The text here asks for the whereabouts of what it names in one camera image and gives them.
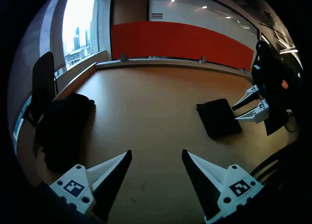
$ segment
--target wooden desk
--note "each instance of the wooden desk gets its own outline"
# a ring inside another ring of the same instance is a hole
[[[181,160],[182,149],[212,163],[237,163],[250,172],[296,137],[284,128],[266,136],[263,123],[241,122],[243,132],[211,140],[196,104],[226,98],[234,105],[251,84],[244,78],[178,68],[97,71],[77,92],[96,110],[86,129],[82,164],[87,168],[131,149],[133,160],[108,223],[201,223],[204,213]],[[237,110],[238,115],[257,101]],[[57,179],[37,170],[47,183]]]

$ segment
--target air vent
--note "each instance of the air vent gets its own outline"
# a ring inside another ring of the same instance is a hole
[[[152,13],[152,19],[163,19],[163,14]]]

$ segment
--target office chair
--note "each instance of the office chair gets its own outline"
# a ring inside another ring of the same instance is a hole
[[[57,81],[54,75],[54,57],[52,52],[47,52],[38,59],[33,67],[32,98],[23,114],[23,118],[27,119],[34,127],[44,110],[55,98],[55,90],[58,94]]]

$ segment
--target red wall panel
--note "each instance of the red wall panel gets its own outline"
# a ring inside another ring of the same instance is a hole
[[[201,59],[250,71],[253,50],[223,34],[182,23],[147,21],[112,27],[113,58],[165,56]]]

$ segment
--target building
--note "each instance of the building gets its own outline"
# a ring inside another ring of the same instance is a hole
[[[68,42],[67,41],[63,42],[63,52],[64,52],[65,55],[68,54],[67,48],[68,48]]]
[[[79,37],[79,28],[76,28],[76,30],[75,30],[75,37]]]
[[[65,55],[66,67],[68,68],[74,65],[86,57],[89,57],[91,54],[93,54],[93,50],[90,46],[84,46],[70,52],[68,55]]]
[[[88,30],[85,30],[85,45],[88,46]]]
[[[74,50],[80,49],[79,37],[74,38]]]

